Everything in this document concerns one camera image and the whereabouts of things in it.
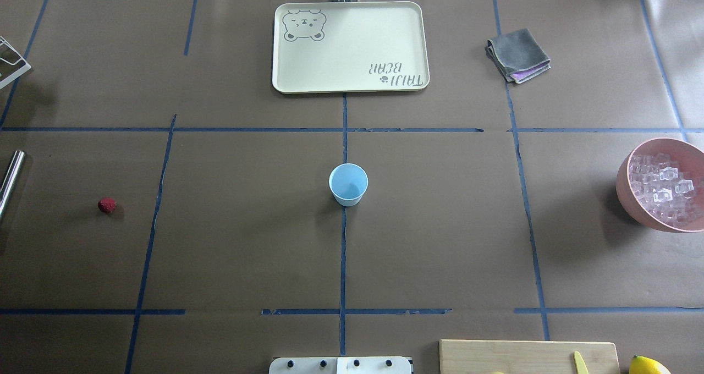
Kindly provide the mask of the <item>light blue plastic cup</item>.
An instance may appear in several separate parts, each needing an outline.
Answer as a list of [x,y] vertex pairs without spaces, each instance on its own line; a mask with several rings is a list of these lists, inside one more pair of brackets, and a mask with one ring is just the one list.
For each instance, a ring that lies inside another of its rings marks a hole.
[[364,196],[368,188],[366,171],[353,163],[343,163],[332,169],[328,184],[338,204],[354,206]]

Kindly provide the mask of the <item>steel muddler with black tip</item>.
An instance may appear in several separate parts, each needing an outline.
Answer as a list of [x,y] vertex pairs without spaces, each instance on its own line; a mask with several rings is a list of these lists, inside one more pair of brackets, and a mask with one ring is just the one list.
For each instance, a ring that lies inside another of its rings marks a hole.
[[7,171],[3,177],[1,187],[1,221],[10,203],[11,195],[14,191],[15,184],[19,179],[23,163],[26,158],[25,151],[16,150],[10,159]]

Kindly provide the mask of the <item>pile of clear ice cubes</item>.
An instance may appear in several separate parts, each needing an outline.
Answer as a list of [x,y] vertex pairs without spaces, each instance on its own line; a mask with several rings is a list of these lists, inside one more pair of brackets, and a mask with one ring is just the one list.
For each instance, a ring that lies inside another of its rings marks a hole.
[[685,172],[669,154],[632,156],[628,180],[637,201],[669,226],[682,228],[702,219],[702,177]]

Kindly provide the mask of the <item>metal cup rack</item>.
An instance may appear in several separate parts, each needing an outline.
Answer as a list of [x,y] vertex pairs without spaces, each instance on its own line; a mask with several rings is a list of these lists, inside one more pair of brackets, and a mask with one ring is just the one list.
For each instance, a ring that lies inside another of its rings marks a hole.
[[1,84],[3,89],[25,75],[32,66],[25,58],[11,46],[11,44],[1,36]]

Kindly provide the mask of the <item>cream bear serving tray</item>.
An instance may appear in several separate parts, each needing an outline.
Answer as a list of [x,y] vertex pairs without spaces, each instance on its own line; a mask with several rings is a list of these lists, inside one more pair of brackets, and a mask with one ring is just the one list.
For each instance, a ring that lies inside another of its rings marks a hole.
[[429,83],[417,3],[285,3],[275,10],[272,86],[281,93],[420,91]]

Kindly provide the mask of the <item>folded grey purple cloth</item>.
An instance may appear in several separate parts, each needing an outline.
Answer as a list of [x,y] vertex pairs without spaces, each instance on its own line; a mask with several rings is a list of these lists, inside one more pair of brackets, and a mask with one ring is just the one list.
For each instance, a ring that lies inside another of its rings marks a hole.
[[526,83],[551,69],[551,59],[527,28],[488,39],[485,51],[508,83]]

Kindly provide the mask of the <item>wooden cutting board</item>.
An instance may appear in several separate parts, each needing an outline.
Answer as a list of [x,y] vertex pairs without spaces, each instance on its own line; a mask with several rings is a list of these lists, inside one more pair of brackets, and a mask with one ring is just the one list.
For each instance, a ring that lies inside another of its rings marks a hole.
[[590,373],[619,373],[618,352],[608,342],[441,339],[441,373],[576,373],[574,352]]

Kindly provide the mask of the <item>red strawberry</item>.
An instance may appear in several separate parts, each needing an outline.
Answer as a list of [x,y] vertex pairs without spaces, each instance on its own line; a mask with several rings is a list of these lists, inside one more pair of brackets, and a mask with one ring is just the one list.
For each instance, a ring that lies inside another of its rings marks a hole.
[[97,203],[97,207],[101,213],[112,214],[117,209],[117,202],[111,197],[103,197]]

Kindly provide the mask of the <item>pink bowl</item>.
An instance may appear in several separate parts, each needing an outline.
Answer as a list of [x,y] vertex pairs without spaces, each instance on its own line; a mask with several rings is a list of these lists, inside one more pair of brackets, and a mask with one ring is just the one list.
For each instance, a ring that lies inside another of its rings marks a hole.
[[616,177],[616,192],[623,209],[627,214],[646,228],[656,229],[662,232],[702,232],[702,216],[688,221],[687,224],[667,224],[663,219],[646,209],[644,202],[638,200],[635,191],[631,187],[630,177],[636,156],[657,155],[659,153],[671,155],[678,161],[685,172],[689,172],[695,178],[702,177],[702,150],[696,146],[679,139],[658,137],[649,139],[631,151],[626,156],[619,167]]

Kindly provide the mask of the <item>whole yellow lemon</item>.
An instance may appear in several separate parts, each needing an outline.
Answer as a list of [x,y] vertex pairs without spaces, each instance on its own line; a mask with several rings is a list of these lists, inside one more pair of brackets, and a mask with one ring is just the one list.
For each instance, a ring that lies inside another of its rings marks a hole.
[[630,361],[629,374],[671,374],[671,371],[655,359],[634,355]]

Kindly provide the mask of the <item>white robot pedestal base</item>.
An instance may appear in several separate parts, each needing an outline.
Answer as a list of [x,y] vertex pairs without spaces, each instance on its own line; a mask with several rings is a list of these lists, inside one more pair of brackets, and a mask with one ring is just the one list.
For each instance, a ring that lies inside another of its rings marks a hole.
[[269,373],[413,373],[411,358],[404,356],[340,356],[276,358]]

